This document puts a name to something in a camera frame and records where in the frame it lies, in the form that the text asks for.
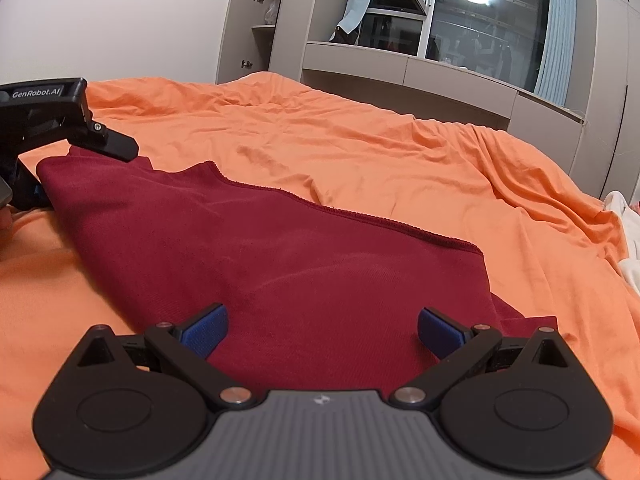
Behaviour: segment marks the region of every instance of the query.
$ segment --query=white wall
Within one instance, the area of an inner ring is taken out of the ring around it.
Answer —
[[[214,82],[229,0],[0,0],[0,82]]]

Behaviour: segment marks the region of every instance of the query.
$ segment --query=metal screw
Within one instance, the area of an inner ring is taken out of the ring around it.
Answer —
[[[229,404],[244,404],[251,399],[251,392],[242,386],[232,386],[220,392],[220,399]]]
[[[417,404],[418,402],[422,402],[427,397],[427,394],[420,388],[405,386],[404,388],[398,388],[394,396],[404,404]]]

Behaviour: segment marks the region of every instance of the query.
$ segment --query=folded shirt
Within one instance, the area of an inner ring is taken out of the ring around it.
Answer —
[[[223,303],[209,361],[256,392],[390,393],[435,362],[417,338],[425,306],[511,336],[557,327],[491,294],[471,243],[232,182],[212,162],[166,173],[71,148],[37,173],[125,319],[142,330]]]

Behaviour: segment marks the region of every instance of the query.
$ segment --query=orange bedsheet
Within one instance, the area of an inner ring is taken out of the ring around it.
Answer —
[[[469,240],[492,291],[558,316],[615,416],[601,462],[640,478],[640,298],[618,275],[618,217],[534,147],[488,128],[419,121],[260,73],[222,86],[132,79],[90,85],[98,120],[135,136],[155,168],[213,160],[233,180]],[[66,144],[23,156],[33,169]],[[0,235],[0,478],[46,471],[31,413],[88,326],[127,327],[83,272],[53,212]]]

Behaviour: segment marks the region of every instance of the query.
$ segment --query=white logo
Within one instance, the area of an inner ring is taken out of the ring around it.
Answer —
[[[317,397],[314,397],[314,402],[316,404],[320,404],[320,406],[324,406],[325,404],[331,402],[331,397],[326,396],[325,394],[318,395]]]

